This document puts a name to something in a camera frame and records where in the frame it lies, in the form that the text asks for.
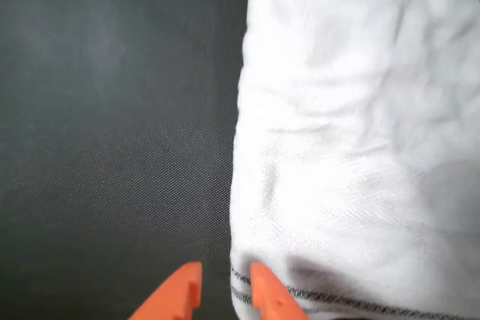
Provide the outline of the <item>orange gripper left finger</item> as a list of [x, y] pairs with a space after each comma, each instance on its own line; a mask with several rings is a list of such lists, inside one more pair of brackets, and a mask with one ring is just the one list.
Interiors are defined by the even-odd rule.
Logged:
[[172, 273], [132, 314], [131, 320], [190, 320], [201, 304], [202, 264], [188, 262]]

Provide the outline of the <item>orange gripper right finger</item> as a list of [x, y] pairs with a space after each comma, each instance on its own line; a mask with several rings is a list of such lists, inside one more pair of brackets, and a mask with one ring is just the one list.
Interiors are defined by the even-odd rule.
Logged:
[[259, 310], [262, 320], [309, 319], [287, 288], [266, 265], [256, 262], [250, 269], [252, 305]]

